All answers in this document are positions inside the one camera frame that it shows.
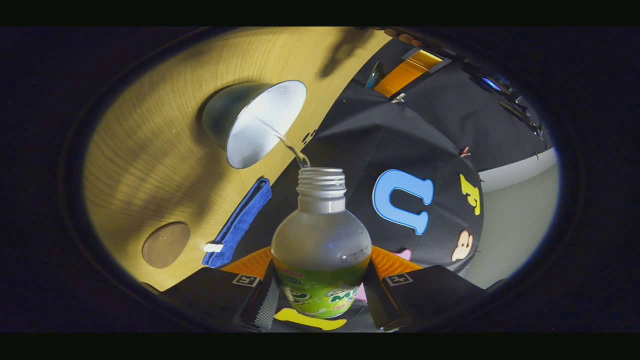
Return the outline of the black backdrop cloth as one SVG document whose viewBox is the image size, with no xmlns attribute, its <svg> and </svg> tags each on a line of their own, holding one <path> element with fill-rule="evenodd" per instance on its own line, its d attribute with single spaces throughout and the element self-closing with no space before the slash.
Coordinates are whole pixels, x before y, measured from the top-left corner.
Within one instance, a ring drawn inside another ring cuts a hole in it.
<svg viewBox="0 0 640 360">
<path fill-rule="evenodd" d="M 478 87 L 455 61 L 409 85 L 393 104 L 364 87 L 361 71 L 303 152 L 319 167 L 346 173 L 346 208 L 375 247 L 466 278 L 482 237 L 474 196 L 529 179 L 556 161 L 553 141 L 536 137 Z M 469 147 L 471 156 L 460 157 Z M 510 175 L 519 166 L 523 175 Z M 375 328 L 365 289 L 345 314 L 326 321 L 340 332 Z"/>
</svg>

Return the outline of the silver green water bottle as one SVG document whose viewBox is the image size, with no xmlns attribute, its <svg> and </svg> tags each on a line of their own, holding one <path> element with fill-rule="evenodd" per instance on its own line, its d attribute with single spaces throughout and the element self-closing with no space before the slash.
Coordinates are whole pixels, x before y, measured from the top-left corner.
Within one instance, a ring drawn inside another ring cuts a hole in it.
<svg viewBox="0 0 640 360">
<path fill-rule="evenodd" d="M 346 208 L 343 169 L 298 173 L 298 206 L 277 228 L 270 250 L 279 284 L 295 312 L 329 320 L 345 314 L 365 280 L 373 244 Z"/>
</svg>

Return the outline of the white teacup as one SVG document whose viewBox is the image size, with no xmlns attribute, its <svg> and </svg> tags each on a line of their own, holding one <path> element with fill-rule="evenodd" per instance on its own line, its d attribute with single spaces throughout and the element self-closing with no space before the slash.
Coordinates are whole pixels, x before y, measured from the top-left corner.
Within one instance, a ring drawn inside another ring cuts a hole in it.
<svg viewBox="0 0 640 360">
<path fill-rule="evenodd" d="M 280 143 L 301 114 L 307 85 L 301 80 L 245 82 L 214 92 L 200 123 L 237 170 L 250 168 Z"/>
</svg>

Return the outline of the clear water stream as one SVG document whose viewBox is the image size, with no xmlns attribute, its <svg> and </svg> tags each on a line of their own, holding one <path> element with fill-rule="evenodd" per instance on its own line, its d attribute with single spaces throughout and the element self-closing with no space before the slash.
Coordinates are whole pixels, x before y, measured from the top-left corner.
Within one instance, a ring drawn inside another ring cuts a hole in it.
<svg viewBox="0 0 640 360">
<path fill-rule="evenodd" d="M 298 166 L 300 166 L 301 169 L 311 168 L 311 162 L 309 161 L 309 158 L 306 157 L 306 155 L 304 155 L 304 153 L 302 153 L 302 151 L 300 151 L 297 147 L 295 147 L 290 140 L 288 140 L 283 134 L 281 134 L 274 127 L 269 125 L 269 123 L 267 123 L 266 121 L 263 121 L 260 118 L 257 118 L 256 120 L 263 127 L 265 127 L 265 129 L 271 132 L 272 135 L 277 137 L 277 139 L 279 139 L 279 141 L 294 155 L 295 161 L 297 162 Z"/>
</svg>

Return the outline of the blue folded towel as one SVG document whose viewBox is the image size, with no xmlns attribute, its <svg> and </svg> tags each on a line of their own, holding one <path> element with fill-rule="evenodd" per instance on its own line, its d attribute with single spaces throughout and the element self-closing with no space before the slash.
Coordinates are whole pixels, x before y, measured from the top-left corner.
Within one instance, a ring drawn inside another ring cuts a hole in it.
<svg viewBox="0 0 640 360">
<path fill-rule="evenodd" d="M 270 198 L 272 198 L 271 182 L 268 178 L 261 177 L 245 194 L 217 237 L 205 245 L 202 265 L 221 269 L 230 264 L 238 244 Z"/>
</svg>

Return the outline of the round brown coaster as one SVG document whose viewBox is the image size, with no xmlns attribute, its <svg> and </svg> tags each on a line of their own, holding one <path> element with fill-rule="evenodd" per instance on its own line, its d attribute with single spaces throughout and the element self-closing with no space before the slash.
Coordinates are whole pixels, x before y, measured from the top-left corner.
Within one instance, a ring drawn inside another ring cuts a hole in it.
<svg viewBox="0 0 640 360">
<path fill-rule="evenodd" d="M 168 268 L 185 251 L 191 234 L 191 228 L 185 222 L 164 224 L 145 239 L 141 249 L 142 259 L 154 269 Z"/>
</svg>

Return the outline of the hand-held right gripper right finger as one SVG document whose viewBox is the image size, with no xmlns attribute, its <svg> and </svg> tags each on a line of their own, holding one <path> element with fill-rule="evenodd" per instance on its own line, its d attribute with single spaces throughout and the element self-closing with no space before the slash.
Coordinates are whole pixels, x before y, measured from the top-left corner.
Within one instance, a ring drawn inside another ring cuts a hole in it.
<svg viewBox="0 0 640 360">
<path fill-rule="evenodd" d="M 441 265 L 422 268 L 377 246 L 363 284 L 374 325 L 385 331 L 442 331 L 489 296 Z"/>
</svg>

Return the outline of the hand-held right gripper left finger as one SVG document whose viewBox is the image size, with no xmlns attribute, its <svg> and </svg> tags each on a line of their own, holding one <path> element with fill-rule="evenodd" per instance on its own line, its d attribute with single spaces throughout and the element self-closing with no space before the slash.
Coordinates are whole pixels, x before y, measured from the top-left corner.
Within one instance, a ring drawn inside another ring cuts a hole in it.
<svg viewBox="0 0 640 360">
<path fill-rule="evenodd" d="M 269 331 L 280 294 L 269 247 L 222 268 L 203 267 L 160 292 L 190 319 L 216 331 Z"/>
</svg>

